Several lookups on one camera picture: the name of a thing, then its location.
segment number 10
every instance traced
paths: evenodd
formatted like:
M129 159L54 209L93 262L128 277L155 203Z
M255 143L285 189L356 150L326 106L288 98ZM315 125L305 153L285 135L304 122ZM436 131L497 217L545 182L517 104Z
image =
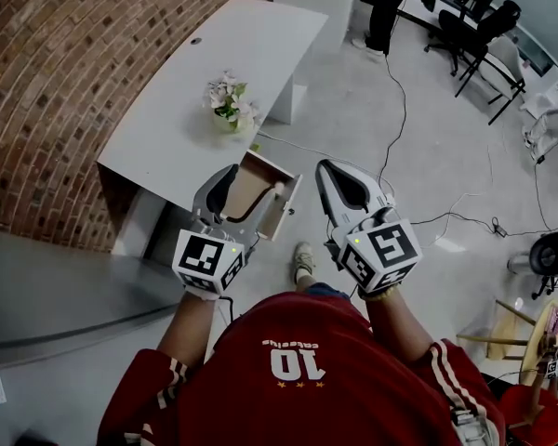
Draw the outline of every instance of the number 10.
M325 376L323 369L316 367L316 360L314 358L314 350L280 350L274 348L271 350L271 371L275 377L280 380L293 381L299 380L301 377L301 369L299 368L299 355L304 360L304 367L309 380L320 380Z

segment floor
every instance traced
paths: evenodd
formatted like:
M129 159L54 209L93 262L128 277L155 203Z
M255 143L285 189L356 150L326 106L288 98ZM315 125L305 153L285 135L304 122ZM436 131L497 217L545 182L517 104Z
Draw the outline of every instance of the floor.
M368 15L358 15L352 34L360 34ZM499 109L487 102L497 93L474 76L457 99L458 79L450 76L446 54L422 51L427 32L400 19L393 38L389 63L392 75L406 92L407 120L401 139L393 146L384 176L395 189L397 209L412 222L431 219L455 206L464 216L490 222L496 216L510 233L544 230L536 198L533 163L523 144L521 127L533 124L518 111L518 101L492 126L487 122ZM318 59L311 71L307 99L292 125L265 122L262 131L300 146L330 153L377 173L388 144L403 120L403 95L389 77L384 63L344 43L340 53ZM339 273L323 247L326 217L314 181L314 169L322 155L294 148L261 136L260 153L303 182L293 208L295 214L282 227L278 239L257 247L248 269L232 284L236 314L244 313L269 295L291 289L289 260L297 241L309 241L316 253L319 281L350 293L352 278ZM548 224L558 227L558 152L538 167L538 187ZM494 299L536 315L545 302L531 301L534 277L513 276L506 270L510 256L528 250L537 235L501 239L475 223L446 217L416 226L424 259L405 280L408 304L434 337L455 339L456 333L478 332L493 322ZM353 304L365 314L357 295ZM219 303L224 318L227 306ZM217 318L211 340L222 331ZM479 345L466 345L483 370L497 373L519 369L507 362L484 361Z

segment gray floor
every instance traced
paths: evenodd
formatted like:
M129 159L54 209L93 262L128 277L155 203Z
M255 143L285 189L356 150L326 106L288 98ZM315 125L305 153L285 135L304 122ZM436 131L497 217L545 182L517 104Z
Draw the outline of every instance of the gray floor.
M360 33L365 21L367 16L362 16L354 31ZM463 193L483 193L464 197L456 211L483 221L497 216L509 232L543 230L533 164L521 137L524 118L529 118L509 108L488 127L498 107L486 104L493 91L476 77L455 99L458 80L449 74L448 57L424 53L426 39L425 30L406 20L399 21L392 39L391 70L407 93L407 123L384 176L396 190L399 212L412 221L425 220L445 213ZM312 69L298 120L291 126L267 122L262 130L378 172L403 119L402 94L386 66L346 43L338 55L317 60ZM313 177L323 157L261 137L257 142L262 155L304 179L293 205L296 212L277 241L261 241L248 269L230 287L235 313L292 289L289 260L294 245L303 239L315 249L318 279L350 293L352 279L337 272L323 247L326 218ZM538 182L546 219L558 227L558 153L538 168ZM432 243L445 223L441 219L417 227L421 244ZM449 243L424 249L424 259L402 292L434 337L454 339L460 331L490 325L495 298L514 303L520 296L526 312L537 312L545 302L529 299L537 280L512 276L505 268L510 255L528 249L536 238L503 240L474 223L451 219L443 238ZM356 295L353 303L365 313ZM219 305L227 318L227 306ZM224 323L218 315L211 340ZM28 427L61 444L94 443L103 409L134 352L154 347L165 327L166 321L159 321L92 348L4 370L8 404L0 406L0 444L9 444ZM484 352L475 345L465 347L485 370L517 370L512 362L483 361Z

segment sneaker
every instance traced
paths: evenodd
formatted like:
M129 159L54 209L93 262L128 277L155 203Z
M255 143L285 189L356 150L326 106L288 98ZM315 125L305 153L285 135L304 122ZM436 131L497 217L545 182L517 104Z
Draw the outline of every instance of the sneaker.
M354 45L358 49L364 50L366 53L372 55L377 59L384 59L384 53L382 51L377 51L376 49L367 47L365 45L365 40L363 40L362 38L353 38L352 45Z
M292 264L294 270L294 282L296 282L296 274L298 273L298 269L306 269L312 276L312 271L314 269L314 255L312 253L312 247L309 243L298 243L296 249L294 250L294 258Z

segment black cable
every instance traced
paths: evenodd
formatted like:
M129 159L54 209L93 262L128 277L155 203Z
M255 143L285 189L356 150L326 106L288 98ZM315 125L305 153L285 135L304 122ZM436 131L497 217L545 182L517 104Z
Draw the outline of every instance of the black cable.
M539 214L541 215L541 220L543 221L543 224L546 226L548 230L551 230L551 228L548 226L548 223L546 223L546 218L544 217L543 210L541 209L541 202L539 201L538 164L533 165L533 176L536 180L536 195L538 196Z
M219 299L230 302L230 321L233 322L233 299L225 295L220 296Z
M403 111L404 111L404 115L403 115L403 122L401 123L401 130L399 130L399 135L389 144L389 147L387 147L387 156L384 159L384 165L382 166L382 168L380 169L380 173L379 173L379 187L382 189L382 172L384 172L384 169L387 167L387 163L389 162L389 154L391 152L391 147L394 145L394 143L399 140L401 138L401 136L403 135L403 129L405 127L405 122L407 120L407 93L405 92L405 90L403 89L403 86L401 85L401 83L399 83L399 81L397 79L395 79L392 74L391 74L391 67L389 66L389 57L384 58L385 62L387 63L387 71L389 72L389 76L391 77L391 79L399 85L399 87L401 88L401 92L403 93Z
M543 155L541 155L541 156L538 158L538 161L536 162L536 164L541 164L541 163L544 161L544 159L546 158L546 155L548 155L548 154L551 152L551 150L554 149L557 145L558 145L558 141L557 141L554 145L552 145L549 149L547 149L547 150L543 153Z
M444 216L448 216L451 215L457 219L462 219L465 221L472 221L473 223L478 223L480 225L484 225L488 231L490 231L490 233L492 234L496 234L499 233L500 236L502 236L502 234L497 230L500 228L500 224L498 223L498 218L497 217L493 217L492 218L492 225L490 226L488 223L486 223L485 221L482 221L481 219L475 219L475 218L467 218L466 216L460 215L459 213L455 213L455 212L446 212L446 213L442 213L439 216L435 216L434 218L431 219L426 219L424 221L415 221L412 222L412 225L423 225L426 223L432 223L433 221L436 221ZM504 235L502 236L503 238L506 238L507 236L523 236L526 234L540 234L540 233L551 233L553 231L558 231L558 228L554 228L553 230L539 230L539 231L523 231L521 233L507 233L506 231L504 231Z
M490 231L490 233L494 234L495 231L493 228L490 227L490 225L488 225L485 221L482 221L481 219L475 219L475 218L467 218L466 216L460 215L459 213L455 213L455 212L446 212L446 213L442 213L440 216L436 216L432 219L427 219L424 221L416 221L411 223L412 225L423 225L425 223L432 223L433 221L436 221L437 219L442 218L443 216L447 216L447 215L451 215L454 216L455 218L458 219L464 219L465 221L472 221L474 223L479 223L480 225L484 225L488 231Z
M258 230L255 230L255 232L257 233L258 238L257 238L257 240L254 242L254 244L252 245L252 247L250 248L251 250L253 250L254 247L255 247L257 244L259 244L259 241L260 241L259 231L258 231Z
M404 0L403 2L403 8L405 8L405 4L407 3L407 0ZM399 19L401 18L401 14L397 15L397 20L394 21L394 25L392 26L392 30L391 30L391 38L392 35L394 34L394 29L397 27L397 23L399 22ZM389 66L389 57L388 55L384 56L384 61L387 64L387 72L389 73L389 76L391 77L391 79L399 85L399 87L401 88L401 92L403 93L403 111L404 111L404 116L403 116L403 122L401 123L401 130L399 131L399 135L396 137L396 139L391 142L389 144L389 147L387 147L387 156L384 159L384 165L382 166L382 168L380 169L380 173L379 173L379 187L382 190L382 172L384 172L384 169L387 167L387 163L389 162L389 153L391 151L391 147L394 145L394 143L399 140L401 138L401 136L403 135L403 128L405 127L405 121L407 120L407 93L405 92L405 90L403 89L403 86L401 85L401 83L399 83L399 81L397 79L395 79L392 76L391 73L391 66Z
M537 370L538 370L537 368L531 368L529 370L520 370L519 372L508 372L507 374L502 374L501 376L497 376L496 378L493 378L492 380L487 382L486 385L490 385L491 383L496 382L497 380L499 380L503 376L522 374L523 372L536 372Z

